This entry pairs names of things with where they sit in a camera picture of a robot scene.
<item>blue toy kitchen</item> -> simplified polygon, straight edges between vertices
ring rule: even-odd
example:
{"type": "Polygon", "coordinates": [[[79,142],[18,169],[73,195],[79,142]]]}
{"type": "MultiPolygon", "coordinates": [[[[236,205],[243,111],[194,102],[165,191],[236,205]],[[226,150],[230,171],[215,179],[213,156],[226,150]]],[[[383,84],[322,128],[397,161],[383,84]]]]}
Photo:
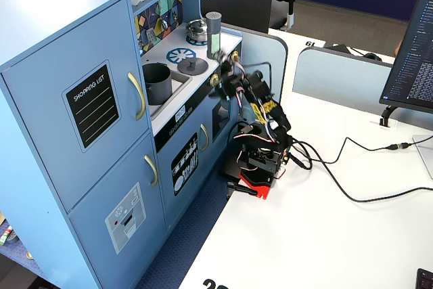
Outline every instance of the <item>blue toy kitchen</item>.
{"type": "MultiPolygon", "coordinates": [[[[0,0],[0,12],[1,211],[56,286],[134,288],[230,128],[254,119],[208,96],[219,63],[186,30],[200,0],[0,0]],[[207,68],[182,73],[188,58],[207,68]],[[162,104],[149,103],[149,64],[171,71],[162,104]]],[[[281,40],[223,25],[221,49],[272,62],[279,100],[281,40]]]]}

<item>black pot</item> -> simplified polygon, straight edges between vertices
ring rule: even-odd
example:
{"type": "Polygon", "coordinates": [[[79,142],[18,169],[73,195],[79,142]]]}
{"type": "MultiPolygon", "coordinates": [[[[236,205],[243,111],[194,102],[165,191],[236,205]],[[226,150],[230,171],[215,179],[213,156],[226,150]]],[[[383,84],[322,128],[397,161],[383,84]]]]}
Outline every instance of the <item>black pot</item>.
{"type": "Polygon", "coordinates": [[[143,66],[149,105],[161,105],[173,94],[171,71],[164,64],[145,64],[143,66]]]}

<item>dishwasher sticker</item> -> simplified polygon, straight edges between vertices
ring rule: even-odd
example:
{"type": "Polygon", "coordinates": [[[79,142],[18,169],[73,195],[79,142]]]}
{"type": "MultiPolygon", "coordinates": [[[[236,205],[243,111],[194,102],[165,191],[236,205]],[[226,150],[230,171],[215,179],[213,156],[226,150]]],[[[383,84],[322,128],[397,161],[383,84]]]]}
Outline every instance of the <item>dishwasher sticker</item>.
{"type": "Polygon", "coordinates": [[[187,183],[192,173],[198,166],[198,136],[194,133],[192,138],[182,148],[171,163],[171,174],[173,176],[173,187],[175,196],[179,194],[182,187],[187,183]]]}

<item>oven window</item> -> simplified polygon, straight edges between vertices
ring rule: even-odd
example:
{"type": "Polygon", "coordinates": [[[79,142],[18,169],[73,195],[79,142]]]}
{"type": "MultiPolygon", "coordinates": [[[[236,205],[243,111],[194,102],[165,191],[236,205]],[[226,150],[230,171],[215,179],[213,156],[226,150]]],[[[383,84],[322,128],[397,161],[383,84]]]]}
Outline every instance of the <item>oven window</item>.
{"type": "Polygon", "coordinates": [[[212,142],[230,120],[230,101],[222,99],[212,110],[212,142]]]}

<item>monitor screen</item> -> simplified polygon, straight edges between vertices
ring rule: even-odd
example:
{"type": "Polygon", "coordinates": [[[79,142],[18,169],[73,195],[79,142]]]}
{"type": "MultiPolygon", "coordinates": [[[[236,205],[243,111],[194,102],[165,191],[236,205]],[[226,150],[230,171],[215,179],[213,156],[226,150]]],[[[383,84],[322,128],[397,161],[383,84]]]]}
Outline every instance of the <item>monitor screen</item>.
{"type": "Polygon", "coordinates": [[[380,103],[433,113],[433,0],[418,0],[380,103]]]}
{"type": "Polygon", "coordinates": [[[200,0],[202,16],[218,12],[222,21],[234,26],[268,33],[272,0],[200,0]]]}

